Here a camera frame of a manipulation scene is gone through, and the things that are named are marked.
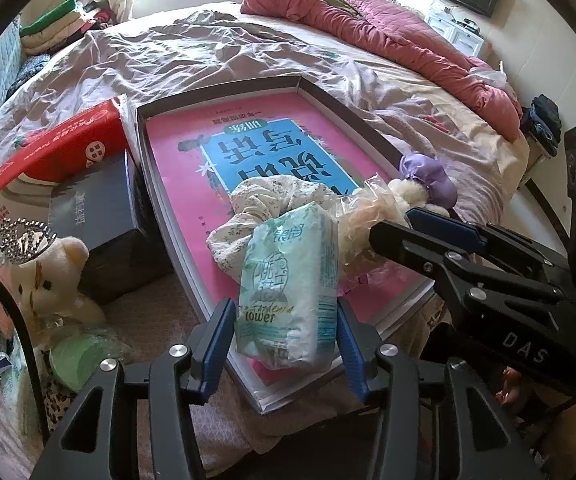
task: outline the silver crown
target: silver crown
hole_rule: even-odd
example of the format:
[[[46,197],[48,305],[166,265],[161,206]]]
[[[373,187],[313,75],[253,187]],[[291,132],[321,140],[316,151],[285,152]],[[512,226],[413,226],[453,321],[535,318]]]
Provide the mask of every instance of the silver crown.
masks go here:
[[[55,241],[53,233],[45,222],[18,218],[1,221],[1,251],[11,264],[20,265],[34,260]]]

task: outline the red package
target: red package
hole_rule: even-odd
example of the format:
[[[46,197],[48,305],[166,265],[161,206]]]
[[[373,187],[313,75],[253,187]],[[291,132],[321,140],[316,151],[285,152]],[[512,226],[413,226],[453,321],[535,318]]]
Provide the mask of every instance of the red package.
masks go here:
[[[108,99],[34,134],[0,167],[3,218],[47,221],[52,188],[105,156],[129,147],[122,123],[126,96]]]

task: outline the box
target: box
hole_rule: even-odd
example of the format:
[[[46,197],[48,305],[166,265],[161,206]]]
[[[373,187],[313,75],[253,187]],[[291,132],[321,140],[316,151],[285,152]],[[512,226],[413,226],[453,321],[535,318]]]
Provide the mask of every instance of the box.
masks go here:
[[[79,291],[106,304],[172,272],[143,177],[129,152],[53,189],[50,225],[90,251]]]
[[[33,134],[0,167],[0,223],[3,218],[47,221],[50,194],[57,184],[125,150],[126,107],[126,96],[108,99]]]
[[[200,321],[239,285],[206,247],[232,215],[229,192],[251,176],[293,174],[352,192],[376,173],[400,178],[401,153],[331,95],[300,76],[235,81],[169,96],[136,110],[148,195],[168,254]],[[342,293],[359,321],[389,336],[432,295],[432,281],[388,264]],[[267,370],[237,353],[226,366],[259,413],[269,413],[331,380],[328,371]]]

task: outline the pink quilt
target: pink quilt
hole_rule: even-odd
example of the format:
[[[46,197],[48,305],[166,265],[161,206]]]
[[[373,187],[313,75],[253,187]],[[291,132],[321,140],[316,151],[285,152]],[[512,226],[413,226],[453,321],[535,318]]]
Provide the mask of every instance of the pink quilt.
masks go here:
[[[482,83],[468,70],[472,60],[441,38],[413,12],[384,0],[347,0],[364,16],[358,20],[322,0],[243,0],[243,14],[287,18],[323,30],[405,66],[450,92],[513,142],[521,136],[521,107],[503,90]]]

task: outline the white dresser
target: white dresser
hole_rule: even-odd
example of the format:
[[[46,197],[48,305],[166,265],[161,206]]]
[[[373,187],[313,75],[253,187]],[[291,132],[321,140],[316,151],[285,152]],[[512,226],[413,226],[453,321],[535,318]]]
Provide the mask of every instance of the white dresser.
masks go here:
[[[467,28],[458,25],[450,14],[431,10],[426,16],[426,23],[441,34],[446,40],[466,56],[481,57],[484,38]]]

